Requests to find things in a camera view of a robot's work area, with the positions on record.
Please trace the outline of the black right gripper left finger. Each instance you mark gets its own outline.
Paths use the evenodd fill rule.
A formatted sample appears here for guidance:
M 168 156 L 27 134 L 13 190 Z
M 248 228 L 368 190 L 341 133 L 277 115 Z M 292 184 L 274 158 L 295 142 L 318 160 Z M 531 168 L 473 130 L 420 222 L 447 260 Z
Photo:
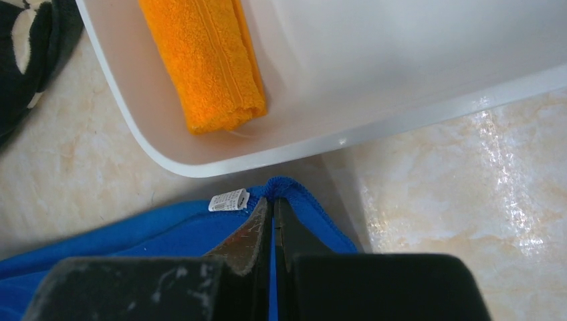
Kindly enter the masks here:
M 25 320 L 267 320 L 271 207 L 261 198 L 201 257 L 71 257 L 40 283 Z

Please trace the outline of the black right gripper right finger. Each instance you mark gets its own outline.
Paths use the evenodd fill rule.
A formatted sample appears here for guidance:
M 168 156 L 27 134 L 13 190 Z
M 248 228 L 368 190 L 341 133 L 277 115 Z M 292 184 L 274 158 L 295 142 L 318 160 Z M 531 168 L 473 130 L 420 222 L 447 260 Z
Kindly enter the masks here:
M 340 254 L 273 206 L 279 320 L 489 320 L 467 266 L 438 253 Z

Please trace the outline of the blue towel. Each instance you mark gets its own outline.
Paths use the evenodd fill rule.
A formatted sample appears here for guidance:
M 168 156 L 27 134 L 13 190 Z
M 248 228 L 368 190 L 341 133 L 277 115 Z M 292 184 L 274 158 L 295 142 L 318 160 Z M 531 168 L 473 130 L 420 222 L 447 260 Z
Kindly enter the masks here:
M 356 253 L 354 243 L 336 226 L 303 185 L 273 177 L 250 187 L 246 208 L 210 211 L 209 202 L 190 201 L 161 207 L 117 223 L 64 239 L 1 261 L 1 319 L 23 318 L 47 272 L 67 257 L 201 256 L 240 227 L 261 198 L 286 199 L 300 222 L 337 253 Z

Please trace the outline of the orange towel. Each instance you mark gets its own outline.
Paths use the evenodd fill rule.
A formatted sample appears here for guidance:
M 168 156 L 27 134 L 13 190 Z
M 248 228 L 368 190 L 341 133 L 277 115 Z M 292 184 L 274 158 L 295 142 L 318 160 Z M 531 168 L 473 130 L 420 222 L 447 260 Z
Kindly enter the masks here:
M 232 131 L 267 114 L 240 1 L 138 4 L 179 95 L 190 133 Z

